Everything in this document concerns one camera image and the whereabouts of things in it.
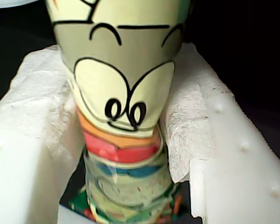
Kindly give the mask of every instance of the cartoon face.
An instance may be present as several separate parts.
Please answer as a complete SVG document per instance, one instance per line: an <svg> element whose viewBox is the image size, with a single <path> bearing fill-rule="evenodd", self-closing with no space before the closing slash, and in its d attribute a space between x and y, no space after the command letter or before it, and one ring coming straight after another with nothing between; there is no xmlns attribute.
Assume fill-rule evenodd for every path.
<svg viewBox="0 0 280 224"><path fill-rule="evenodd" d="M73 93L88 121L108 133L152 136L169 93L181 31L182 26L56 25Z"/></svg>
<svg viewBox="0 0 280 224"><path fill-rule="evenodd" d="M72 7L81 7L81 18L65 1L49 0L48 5L55 15L51 16L54 31L80 111L107 133L152 136L182 43L182 0L162 0L162 4L157 0L159 5L153 1L69 1Z"/></svg>

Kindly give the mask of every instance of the black outline drawing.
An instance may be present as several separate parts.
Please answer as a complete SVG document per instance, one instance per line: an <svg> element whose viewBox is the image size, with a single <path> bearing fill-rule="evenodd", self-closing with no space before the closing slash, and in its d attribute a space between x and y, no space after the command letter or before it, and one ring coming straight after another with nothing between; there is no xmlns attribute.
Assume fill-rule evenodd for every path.
<svg viewBox="0 0 280 224"><path fill-rule="evenodd" d="M164 39L164 41L163 41L163 43L162 43L162 47L164 47L164 45L165 45L167 39L168 39L168 38L171 36L171 34L173 34L174 31L176 31L176 30L180 30L181 34L183 35L183 24L182 24L182 23L179 23L179 24L177 24L175 27L173 27L172 30L170 30L170 32L167 34L167 36L165 37L165 39Z"/></svg>
<svg viewBox="0 0 280 224"><path fill-rule="evenodd" d="M159 65L153 67L152 69L150 69L149 71L147 71L143 76L141 76L141 78L138 79L138 81L135 83L135 85L134 85L132 88L130 88L129 83L128 83L128 81L127 81L127 78L125 77L125 75L124 75L119 69L117 69L115 66L113 66L113 65L111 65L111 64L109 64L109 63L107 63L107 62L98 60L98 59L93 58L93 57L83 57L83 58L80 58L79 60L76 61L76 63L75 63L75 68L74 68L74 77L75 77L75 81L77 81L77 77L76 77L76 68L77 68L77 65L78 65L78 63L79 63L80 61L85 60L85 59L90 59L90 60L93 60L93 61L102 63L102 64L107 65L107 66L111 67L112 69L116 70L117 73L122 77L122 79L124 80L124 82L125 82L125 84L126 84L126 91L127 91L127 93L126 93L126 95L127 95L127 98L126 98L126 106L125 106L125 108L124 108L124 110L123 110L122 112L119 110L119 108L122 109L122 107L121 107L121 103L120 103L120 101L119 101L118 99L116 99L116 98L111 98L111 99L109 99L108 102L106 103L106 106L105 106L105 115L106 115L106 117L109 118L109 121L107 121L107 124L108 124L109 126L113 127L113 128L116 128L116 129L119 129L119 130L122 130L122 131L127 131L127 132L136 132L136 131L139 131L139 130L140 130L140 131L149 131L149 130L154 129L155 126L152 126L152 127L149 127L149 128L139 128L139 126L141 125L141 123L142 123L143 120L145 119L145 115L146 115L146 112L147 112L147 107L146 107L145 102L137 102L135 105L132 106L131 111L132 111L132 109L133 109L133 112L135 112L136 108L139 108L139 109L140 109L140 119L139 119L139 121L137 122L137 121L135 120L135 117L134 117L135 115L132 114L131 111L130 111L130 101L131 101L131 98L132 98L133 93L134 93L134 91L136 90L137 86L143 81L143 79L144 79L147 75L149 75L152 71L154 71L155 69L157 69L157 68L159 68L159 67L161 67L161 66L163 66L163 65L165 65L165 64L167 64L167 63L173 63L174 71L175 71L175 62L172 61L172 60L169 60L169 61L165 61L165 62L163 62L163 63L161 63L161 64L159 64ZM84 105L86 106L88 112L89 112L96 120L98 120L98 121L100 121L100 122L102 122L102 123L105 123L106 120L98 118L97 116L95 116L94 113L91 112L91 109L88 107L88 105L87 105L87 103L86 103L86 101L85 101L85 99L84 99L84 97L83 97L83 94L82 94L81 90L79 90L79 91L80 91L81 98L82 98L82 100L83 100L83 102L84 102ZM111 111L109 111L109 110L111 110L111 108L112 108L112 106L113 106L114 103L116 103L118 107L117 107L116 115L115 115L115 116L112 116L112 114L110 115ZM126 122L117 121L117 119L119 119L120 117L122 117L124 114L127 115L127 118L128 118L128 120L129 120L129 122L130 122L129 124L127 124ZM123 124L123 125L125 125L125 126L131 126L131 127L133 127L133 129L125 129L125 128L122 128L122 127L119 127L119 126L115 126L112 122L116 122L116 123L118 123L118 124Z"/></svg>
<svg viewBox="0 0 280 224"><path fill-rule="evenodd" d="M168 29L169 25L119 25L118 29Z"/></svg>
<svg viewBox="0 0 280 224"><path fill-rule="evenodd" d="M92 28L92 30L90 31L89 40L92 40L95 31L96 31L97 29L99 29L99 28L106 28L106 29L110 30L110 31L114 34L114 36L115 36L115 38L116 38L116 40L117 40L118 45L119 45L119 46L122 45L122 41L121 41L121 38L120 38L119 33L117 32L117 30L116 30L113 26L111 26L111 25L108 24L108 23L99 23L99 24L95 25L95 26Z"/></svg>

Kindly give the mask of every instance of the colorful base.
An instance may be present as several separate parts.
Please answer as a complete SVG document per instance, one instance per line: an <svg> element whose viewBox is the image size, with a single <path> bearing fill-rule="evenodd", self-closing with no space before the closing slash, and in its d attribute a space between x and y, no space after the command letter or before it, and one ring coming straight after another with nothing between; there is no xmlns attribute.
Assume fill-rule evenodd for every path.
<svg viewBox="0 0 280 224"><path fill-rule="evenodd" d="M164 224L172 220L176 220L182 214L182 210L180 210L181 200L182 196L177 194L174 197L174 200L166 205L156 223ZM76 196L69 201L69 208L74 212L96 222L96 219L88 205L86 186L82 187L80 191L77 192ZM103 219L107 220L106 215L102 211L97 210L97 214L100 215L100 217L102 217Z"/></svg>

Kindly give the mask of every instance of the cartoon eye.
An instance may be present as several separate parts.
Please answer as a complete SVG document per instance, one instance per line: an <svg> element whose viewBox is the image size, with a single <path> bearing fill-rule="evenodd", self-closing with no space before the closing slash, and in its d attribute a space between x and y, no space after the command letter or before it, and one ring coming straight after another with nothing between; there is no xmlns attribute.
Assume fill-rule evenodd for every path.
<svg viewBox="0 0 280 224"><path fill-rule="evenodd" d="M126 78L115 67L93 58L76 63L75 76L88 111L101 121L118 119L126 107Z"/></svg>
<svg viewBox="0 0 280 224"><path fill-rule="evenodd" d="M111 98L105 107L105 115L113 121L116 121L121 114L121 103L118 99Z"/></svg>
<svg viewBox="0 0 280 224"><path fill-rule="evenodd" d="M134 85L129 111L131 125L140 125L139 129L155 126L167 101L174 69L174 62L163 63Z"/></svg>
<svg viewBox="0 0 280 224"><path fill-rule="evenodd" d="M146 115L146 105L143 102L136 103L132 106L129 114L131 126L136 128L144 120Z"/></svg>

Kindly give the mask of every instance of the curved line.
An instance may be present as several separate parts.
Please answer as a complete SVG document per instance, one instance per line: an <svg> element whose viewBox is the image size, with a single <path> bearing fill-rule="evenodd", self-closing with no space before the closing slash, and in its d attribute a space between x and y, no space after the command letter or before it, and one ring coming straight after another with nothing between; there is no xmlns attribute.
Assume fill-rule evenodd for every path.
<svg viewBox="0 0 280 224"><path fill-rule="evenodd" d="M80 1L83 2L84 4L90 6L90 7L93 6L93 3L89 3L89 2L87 2L86 0L80 0Z"/></svg>
<svg viewBox="0 0 280 224"><path fill-rule="evenodd" d="M138 205L131 205L131 206L129 206L129 205L125 205L125 204L121 204L121 203L119 203L119 202L116 202L116 201L114 201L112 198L110 198L110 197L103 191L103 189L100 187L100 185L99 185L99 183L98 183L99 181L106 181L106 182L109 182L109 181L106 180L106 178L99 176L99 177L95 178L94 181L95 181L95 185L96 185L96 187L98 188L98 190L99 190L105 197L107 197L111 202L113 202L114 204L119 205L119 206L122 206L122 207L127 208L127 209L133 209L133 210L143 208L143 206L144 206L143 203L138 204Z"/></svg>
<svg viewBox="0 0 280 224"><path fill-rule="evenodd" d="M108 121L107 124L108 124L109 126L113 127L113 128L116 128L116 129L119 129L119 130L125 131L125 132L136 132L136 131L138 131L137 128L134 128L133 130L131 130L131 129L125 129L125 128L123 128L123 127L118 127L118 126L116 126L116 125L113 125L112 122L110 122L110 121Z"/></svg>
<svg viewBox="0 0 280 224"><path fill-rule="evenodd" d="M166 62L163 62L157 66L155 66L154 68L152 68L151 70L147 71L143 76L141 76L140 79L138 79L138 81L135 83L135 85L132 87L131 89L131 95L133 95L134 91L136 90L137 86L143 81L143 79L148 75L150 74L153 70L156 70L157 68L167 64L167 63L173 63L174 65L174 69L175 69L175 62L173 60L170 60L170 61L166 61Z"/></svg>
<svg viewBox="0 0 280 224"><path fill-rule="evenodd" d="M77 79L76 79L76 69L77 69L77 65L78 65L78 63L79 63L80 61L86 60L86 59L90 59L90 60L93 60L93 61L95 61L95 62L102 63L102 64L107 65L107 66L111 67L112 69L116 70L116 71L120 74L120 76L122 77L122 79L125 81L127 90L128 90L128 91L130 90L130 86L129 86L129 82L128 82L127 78L125 77L125 75L124 75L118 68L116 68L115 66L109 64L108 62L104 62L104 61L99 60L99 59L96 59L96 58L94 58L94 57L81 57L80 59L78 59L78 60L75 62L75 65L74 65L74 78L75 78L76 81L77 81Z"/></svg>
<svg viewBox="0 0 280 224"><path fill-rule="evenodd" d="M99 23L99 24L95 25L95 26L92 28L92 30L91 30L91 32L90 32L90 34L89 34L89 40L92 40L92 36L93 36L94 32L95 32L98 28L106 28L106 29L110 30L110 31L114 34L114 36L115 36L115 38L116 38L116 40L117 40L118 45L119 45L119 46L122 45L122 41L121 41L121 38L120 38L120 36L119 36L117 30L116 30L113 26L111 26L110 24L108 24L108 23Z"/></svg>
<svg viewBox="0 0 280 224"><path fill-rule="evenodd" d="M96 58L94 58L94 57L81 57L80 59L78 59L78 60L75 62L75 65L74 65L74 78L75 78L75 81L76 81L76 82L77 82L77 77L76 77L76 68L77 68L77 65L78 65L78 63L79 63L80 61L86 60L86 59L90 59L90 60L93 60L93 61L96 61L96 62L99 62L99 63L102 63L102 64L104 64L104 65L109 66L110 68L116 70L116 71L120 74L120 76L122 77L122 79L124 80L124 82L125 82L125 84L126 84L126 97L127 97L127 98L126 98L126 106L125 106L125 108L123 109L122 114L120 115L120 117L121 117L121 116L125 113L125 111L126 111L128 99L132 97L132 93L131 93L130 86L129 86L129 82L128 82L127 78L125 77L125 75L124 75L118 68L116 68L115 66L113 66L113 65L111 65L111 64L109 64L109 63L107 63L107 62L101 61L101 60L96 59ZM84 101L84 104L86 105L87 109L90 111L90 109L88 108L88 106L87 106L87 104L86 104L86 102L85 102L85 100L84 100L84 97L83 97L83 95L82 95L82 93L81 93L81 90L80 90L80 95L81 95L81 97L82 97L82 99L83 99L83 101Z"/></svg>
<svg viewBox="0 0 280 224"><path fill-rule="evenodd" d="M170 32L167 34L167 36L165 37L163 43L162 43L162 47L164 47L167 39L171 36L171 34L174 33L174 31L176 30L180 30L181 34L183 34L183 25L182 23L177 24L172 30L170 30Z"/></svg>

